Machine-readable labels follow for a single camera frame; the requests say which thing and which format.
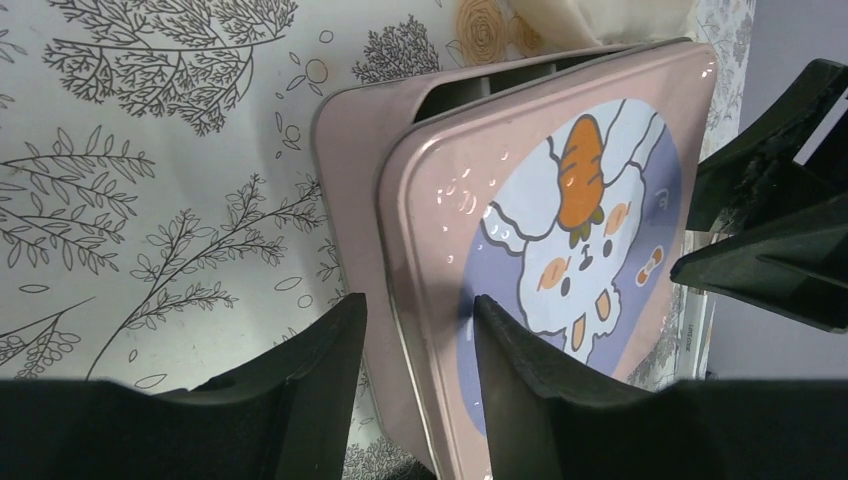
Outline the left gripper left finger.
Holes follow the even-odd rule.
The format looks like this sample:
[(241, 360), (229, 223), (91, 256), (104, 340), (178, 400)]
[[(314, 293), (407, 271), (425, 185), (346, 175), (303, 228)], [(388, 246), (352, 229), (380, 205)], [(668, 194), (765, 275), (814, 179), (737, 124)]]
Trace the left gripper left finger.
[(192, 390), (1, 384), (5, 479), (338, 479), (367, 325), (347, 295), (293, 338)]

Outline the metal serving tongs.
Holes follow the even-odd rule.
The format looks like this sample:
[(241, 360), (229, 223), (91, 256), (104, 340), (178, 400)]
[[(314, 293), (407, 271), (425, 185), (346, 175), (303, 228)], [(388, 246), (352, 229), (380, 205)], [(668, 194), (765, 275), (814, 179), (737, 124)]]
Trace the metal serving tongs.
[(676, 380), (706, 378), (715, 301), (703, 290), (687, 288), (680, 316)]

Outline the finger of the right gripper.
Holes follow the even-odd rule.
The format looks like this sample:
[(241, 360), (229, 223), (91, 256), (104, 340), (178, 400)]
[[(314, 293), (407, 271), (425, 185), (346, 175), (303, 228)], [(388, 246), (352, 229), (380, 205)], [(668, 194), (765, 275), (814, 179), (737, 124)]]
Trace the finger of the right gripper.
[(847, 88), (845, 65), (815, 59), (746, 130), (698, 166), (686, 227), (738, 234), (847, 191), (847, 150), (830, 138), (809, 165), (801, 148)]
[(670, 279), (829, 333), (847, 331), (847, 195), (680, 258)]

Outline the silver metal tray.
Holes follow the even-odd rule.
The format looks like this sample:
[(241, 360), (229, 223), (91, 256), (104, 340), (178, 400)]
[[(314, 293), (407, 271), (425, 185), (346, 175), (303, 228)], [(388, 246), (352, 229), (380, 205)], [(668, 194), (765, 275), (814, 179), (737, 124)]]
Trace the silver metal tray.
[(680, 255), (714, 50), (676, 39), (424, 79), (378, 176), (392, 313), (440, 479), (488, 479), (473, 303), (620, 375)]

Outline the pink grid box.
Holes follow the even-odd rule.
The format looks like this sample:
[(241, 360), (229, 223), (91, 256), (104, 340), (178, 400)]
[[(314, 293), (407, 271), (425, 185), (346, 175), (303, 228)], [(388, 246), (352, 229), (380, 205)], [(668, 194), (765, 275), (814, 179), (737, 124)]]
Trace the pink grid box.
[(623, 49), (595, 47), (357, 85), (326, 98), (314, 116), (313, 158), (344, 285), (367, 300), (364, 358), (375, 409), (384, 436), (423, 463), (430, 448), (390, 305), (375, 210), (385, 157), (414, 123), (488, 95), (492, 74), (505, 74), (515, 86)]

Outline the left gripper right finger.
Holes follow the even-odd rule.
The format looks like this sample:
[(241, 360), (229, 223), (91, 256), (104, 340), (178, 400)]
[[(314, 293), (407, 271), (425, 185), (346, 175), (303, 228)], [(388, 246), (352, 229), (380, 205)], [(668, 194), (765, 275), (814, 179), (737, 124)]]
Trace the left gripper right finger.
[(497, 479), (843, 479), (847, 385), (680, 381), (648, 392), (523, 328), (487, 295), (474, 339)]

